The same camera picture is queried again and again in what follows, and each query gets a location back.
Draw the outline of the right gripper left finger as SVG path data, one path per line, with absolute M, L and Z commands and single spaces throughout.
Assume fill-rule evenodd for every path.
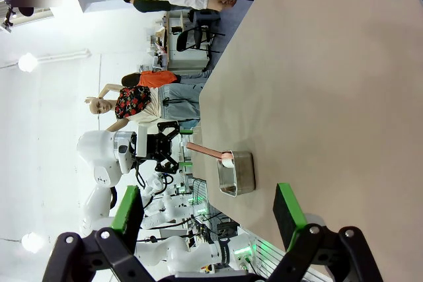
M 43 281 L 92 281 L 97 271 L 109 269 L 119 281 L 153 281 L 135 257 L 144 216 L 140 190 L 128 186 L 113 222 L 81 238 L 75 232 L 57 237 Z

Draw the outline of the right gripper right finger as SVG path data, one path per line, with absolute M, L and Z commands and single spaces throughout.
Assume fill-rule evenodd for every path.
M 286 249 L 269 281 L 301 281 L 311 265 L 324 266 L 333 281 L 382 281 L 363 232 L 310 223 L 288 183 L 276 186 L 273 213 Z

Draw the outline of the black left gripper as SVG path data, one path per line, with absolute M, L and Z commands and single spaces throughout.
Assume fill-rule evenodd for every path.
M 192 162 L 177 162 L 171 154 L 172 140 L 177 135 L 192 135 L 191 129 L 180 129 L 177 121 L 159 122 L 159 133 L 147 135 L 146 159 L 157 162 L 155 171 L 167 174 L 176 174 L 180 168 L 192 167 Z

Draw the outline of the person's right hand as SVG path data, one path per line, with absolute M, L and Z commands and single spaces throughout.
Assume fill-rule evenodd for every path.
M 237 0 L 208 0 L 207 8 L 213 11 L 223 11 L 233 8 Z

